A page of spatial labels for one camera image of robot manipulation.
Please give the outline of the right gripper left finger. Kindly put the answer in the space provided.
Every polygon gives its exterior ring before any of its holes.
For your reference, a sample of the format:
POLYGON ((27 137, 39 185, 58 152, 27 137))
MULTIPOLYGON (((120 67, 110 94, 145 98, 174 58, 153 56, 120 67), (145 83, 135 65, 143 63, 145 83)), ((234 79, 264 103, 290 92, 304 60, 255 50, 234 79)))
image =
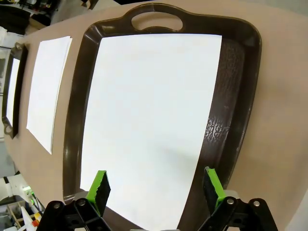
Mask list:
POLYGON ((111 188, 106 171, 99 170, 85 198, 69 204, 48 203, 42 216, 43 231, 109 231, 103 219, 111 188))

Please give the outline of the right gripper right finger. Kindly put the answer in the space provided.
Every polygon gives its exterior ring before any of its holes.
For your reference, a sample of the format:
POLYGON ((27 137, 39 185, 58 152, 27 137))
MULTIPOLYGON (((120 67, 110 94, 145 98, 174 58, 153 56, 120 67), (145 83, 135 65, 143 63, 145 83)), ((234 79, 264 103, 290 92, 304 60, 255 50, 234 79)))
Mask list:
POLYGON ((277 226, 265 200, 253 198, 248 203, 227 195, 215 169, 206 167, 203 190, 210 216, 200 231, 276 231, 277 226))

